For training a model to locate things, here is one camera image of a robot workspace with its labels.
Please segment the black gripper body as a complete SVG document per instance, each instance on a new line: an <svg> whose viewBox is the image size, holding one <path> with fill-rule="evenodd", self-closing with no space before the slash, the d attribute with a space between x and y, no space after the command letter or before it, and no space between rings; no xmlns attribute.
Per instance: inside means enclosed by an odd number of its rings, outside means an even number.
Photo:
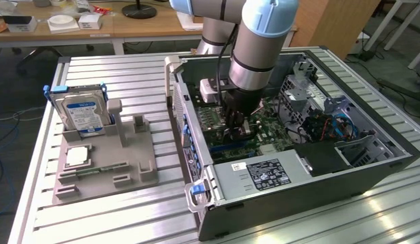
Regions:
<svg viewBox="0 0 420 244"><path fill-rule="evenodd" d="M231 89L226 91L223 104L227 114L238 112L242 115L250 115L258 106L263 90Z"/></svg>

